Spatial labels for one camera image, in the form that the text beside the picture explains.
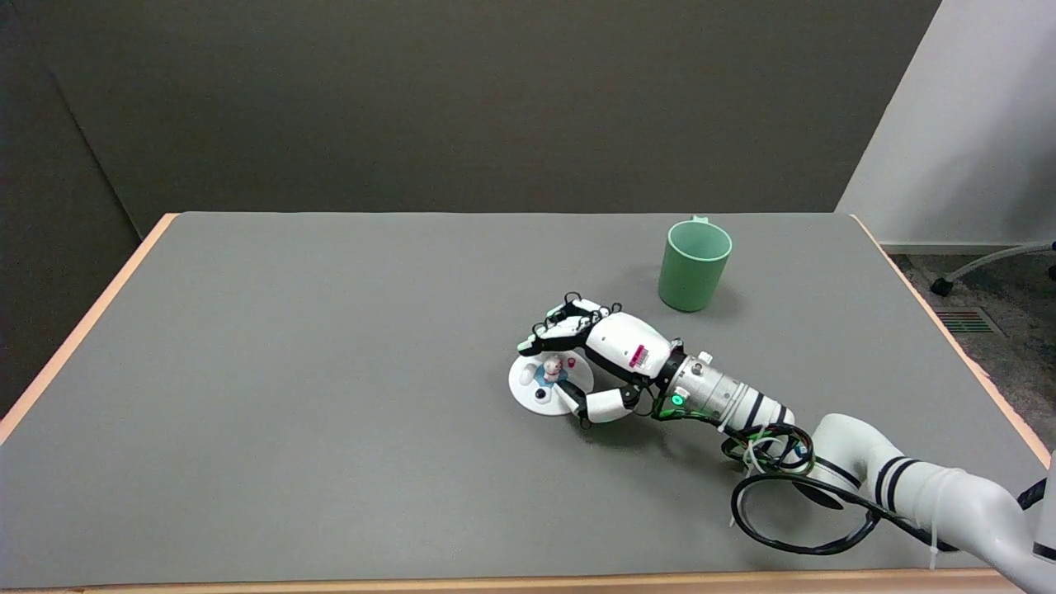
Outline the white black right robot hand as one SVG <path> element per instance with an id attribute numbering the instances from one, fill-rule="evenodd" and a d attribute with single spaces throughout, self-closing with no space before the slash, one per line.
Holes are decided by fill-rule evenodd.
<path id="1" fill-rule="evenodd" d="M 567 293 L 516 349 L 524 357 L 578 349 L 596 367 L 621 380 L 617 388 L 592 394 L 570 379 L 554 380 L 559 400 L 584 427 L 631 414 L 642 394 L 649 394 L 653 387 L 667 387 L 672 373 L 686 358 L 681 339 L 668 341 L 656 328 L 624 312 L 619 302 L 596 304 L 578 292 Z"/>

